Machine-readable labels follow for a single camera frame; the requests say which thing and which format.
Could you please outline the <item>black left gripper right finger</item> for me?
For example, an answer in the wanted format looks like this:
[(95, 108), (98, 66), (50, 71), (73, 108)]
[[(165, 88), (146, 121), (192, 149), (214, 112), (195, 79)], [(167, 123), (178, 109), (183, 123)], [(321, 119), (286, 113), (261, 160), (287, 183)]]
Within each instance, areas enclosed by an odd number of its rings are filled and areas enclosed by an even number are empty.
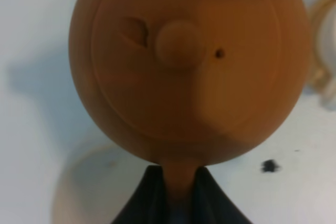
[(193, 223), (251, 224), (251, 221), (222, 191), (209, 170), (200, 167), (193, 187)]

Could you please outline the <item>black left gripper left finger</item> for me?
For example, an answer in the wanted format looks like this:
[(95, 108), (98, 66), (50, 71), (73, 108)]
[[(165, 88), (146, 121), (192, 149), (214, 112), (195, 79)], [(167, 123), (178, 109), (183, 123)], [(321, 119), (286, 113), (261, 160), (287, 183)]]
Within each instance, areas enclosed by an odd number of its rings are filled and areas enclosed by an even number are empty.
[(113, 223), (173, 223), (172, 205), (173, 194), (163, 168), (150, 165)]

